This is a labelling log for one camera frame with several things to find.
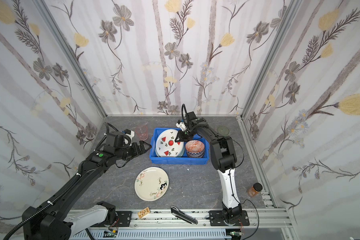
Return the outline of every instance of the small wooden card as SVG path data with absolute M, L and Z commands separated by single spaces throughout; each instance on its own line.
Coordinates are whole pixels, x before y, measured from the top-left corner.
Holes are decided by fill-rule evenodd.
M 139 211 L 137 214 L 139 216 L 139 218 L 144 217 L 145 215 L 149 214 L 151 211 L 149 210 L 149 207 Z

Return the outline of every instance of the countertop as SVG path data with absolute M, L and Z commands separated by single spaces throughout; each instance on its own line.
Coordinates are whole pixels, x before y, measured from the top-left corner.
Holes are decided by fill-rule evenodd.
M 147 125 L 149 134 L 146 142 L 149 143 L 154 128 L 176 128 L 175 124 L 180 118 L 173 116 L 107 117 L 107 121 L 120 131 L 125 129 L 134 131 L 138 125 Z M 264 208 L 260 194 L 250 198 L 246 193 L 246 190 L 257 180 L 236 118 L 233 116 L 204 118 L 215 130 L 218 126 L 228 127 L 231 138 L 241 144 L 245 153 L 244 162 L 235 169 L 236 189 L 239 199 L 243 202 L 249 198 L 256 208 Z M 94 146 L 101 140 L 105 132 L 106 127 L 103 124 L 96 136 Z M 139 138 L 135 136 L 132 141 L 139 141 Z M 234 143 L 234 146 L 237 164 L 239 164 L 243 153 L 236 143 Z M 153 166 L 162 168 L 168 174 L 169 188 L 161 198 L 146 202 L 135 193 L 134 182 L 142 170 Z M 169 209 L 172 205 L 177 206 L 179 209 L 221 209 L 222 199 L 220 178 L 210 160 L 206 165 L 153 164 L 149 159 L 149 152 L 147 152 L 134 158 L 121 169 L 116 166 L 110 167 L 105 174 L 87 189 L 73 206 L 73 209 L 88 209 L 100 201 L 114 204 L 116 209 L 144 209 L 146 207 L 150 209 Z M 253 205 L 247 201 L 243 208 L 253 208 Z

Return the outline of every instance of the orange patterned bowl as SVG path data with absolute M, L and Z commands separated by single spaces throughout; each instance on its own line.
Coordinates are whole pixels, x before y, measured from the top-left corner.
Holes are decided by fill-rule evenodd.
M 188 157 L 203 157 L 205 152 L 205 146 L 202 142 L 197 140 L 191 140 L 185 145 Z

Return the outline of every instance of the pink glass cup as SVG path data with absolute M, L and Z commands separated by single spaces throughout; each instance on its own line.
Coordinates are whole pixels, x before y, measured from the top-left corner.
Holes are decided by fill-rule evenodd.
M 148 139 L 148 128 L 146 125 L 140 125 L 135 128 L 135 132 L 139 136 L 140 140 Z

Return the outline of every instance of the black jar lid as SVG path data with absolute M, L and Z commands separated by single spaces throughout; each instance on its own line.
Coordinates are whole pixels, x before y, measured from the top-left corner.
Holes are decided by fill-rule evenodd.
M 260 192 L 263 189 L 263 186 L 257 182 L 253 185 L 253 189 Z

